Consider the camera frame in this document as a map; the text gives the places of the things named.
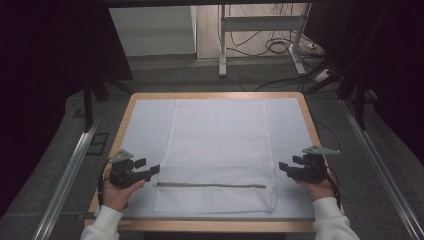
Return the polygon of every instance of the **human hand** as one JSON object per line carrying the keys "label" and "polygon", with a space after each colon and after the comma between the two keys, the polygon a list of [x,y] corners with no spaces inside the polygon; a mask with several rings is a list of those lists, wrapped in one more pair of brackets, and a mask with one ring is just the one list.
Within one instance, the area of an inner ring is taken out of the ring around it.
{"label": "human hand", "polygon": [[294,181],[308,189],[313,201],[326,197],[335,197],[333,188],[327,179],[321,183],[308,183],[296,179]]}
{"label": "human hand", "polygon": [[115,211],[121,212],[131,197],[132,193],[143,187],[145,180],[139,181],[131,185],[129,188],[121,189],[110,183],[111,169],[105,170],[103,180],[103,205],[112,208]]}

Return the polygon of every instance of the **table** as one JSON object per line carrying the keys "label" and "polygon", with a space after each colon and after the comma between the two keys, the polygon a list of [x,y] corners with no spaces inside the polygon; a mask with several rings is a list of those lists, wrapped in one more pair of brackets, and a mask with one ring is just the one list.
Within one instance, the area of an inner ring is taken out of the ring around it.
{"label": "table", "polygon": [[[220,93],[137,93],[134,94],[127,106],[116,139],[111,149],[113,156],[120,148],[128,128],[133,109],[137,100],[151,99],[296,99],[300,106],[301,114],[305,120],[306,131],[314,145],[320,145],[311,115],[302,94],[297,92],[286,93],[245,93],[245,92],[220,92]],[[94,214],[98,207],[97,194],[95,194],[88,212]],[[93,223],[93,219],[86,219],[85,224]],[[184,231],[184,232],[312,232],[312,218],[309,219],[282,219],[282,218],[123,218],[119,224],[120,230],[140,231]]]}

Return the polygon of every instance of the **wall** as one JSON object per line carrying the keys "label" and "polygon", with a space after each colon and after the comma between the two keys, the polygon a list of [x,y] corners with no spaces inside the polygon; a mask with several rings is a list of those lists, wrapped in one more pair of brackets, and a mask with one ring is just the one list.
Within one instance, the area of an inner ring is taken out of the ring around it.
{"label": "wall", "polygon": [[195,53],[190,6],[109,9],[126,56]]}

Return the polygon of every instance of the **gray floor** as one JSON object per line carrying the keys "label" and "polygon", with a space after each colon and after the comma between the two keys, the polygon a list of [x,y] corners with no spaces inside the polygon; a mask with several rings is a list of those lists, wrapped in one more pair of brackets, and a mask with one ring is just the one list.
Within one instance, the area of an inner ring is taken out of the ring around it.
{"label": "gray floor", "polygon": [[[296,76],[289,59],[230,61],[226,78],[218,77],[217,61],[158,58],[150,59],[147,68],[143,67],[145,60],[130,59],[134,81],[123,81],[139,92],[253,91],[256,83]],[[284,81],[261,91],[299,91],[311,84],[311,81]],[[121,89],[109,84],[107,87],[109,100],[94,104],[96,109],[103,108],[96,133],[108,134],[106,144],[103,151],[98,145],[90,146],[50,239],[78,239],[83,230],[83,219],[96,189],[98,172],[109,154],[130,98]],[[411,239],[337,99],[337,87],[338,83],[333,83],[305,97],[310,112],[317,119],[316,127],[322,145],[337,148],[340,144],[342,155],[330,156],[328,160],[340,177],[343,206],[352,228],[361,239]],[[84,118],[78,114],[83,109],[82,100],[81,93],[69,97],[66,114],[55,138],[0,220],[0,239],[31,239],[34,235],[83,131]],[[372,104],[365,108],[365,124],[393,178],[423,222],[424,191],[417,184],[424,180],[423,166],[373,111]],[[144,239],[144,235],[143,232],[121,232],[121,237],[126,240]],[[172,236],[174,239],[188,238],[185,235]],[[282,235],[258,235],[257,239],[276,239],[276,236],[284,238]],[[169,235],[149,233],[147,238],[165,239]],[[194,234],[189,239],[207,238]],[[287,234],[285,239],[314,239],[314,234]]]}

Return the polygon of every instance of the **white cloth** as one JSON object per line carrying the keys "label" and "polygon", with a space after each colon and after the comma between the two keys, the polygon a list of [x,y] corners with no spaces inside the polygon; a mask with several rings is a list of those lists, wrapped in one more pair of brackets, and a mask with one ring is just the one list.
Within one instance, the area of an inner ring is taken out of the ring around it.
{"label": "white cloth", "polygon": [[177,101],[153,211],[270,211],[275,185],[265,103]]}
{"label": "white cloth", "polygon": [[[349,219],[337,208],[336,199],[322,198],[313,203],[316,240],[358,240]],[[103,206],[93,225],[85,227],[81,240],[117,240],[116,232],[122,213]]]}

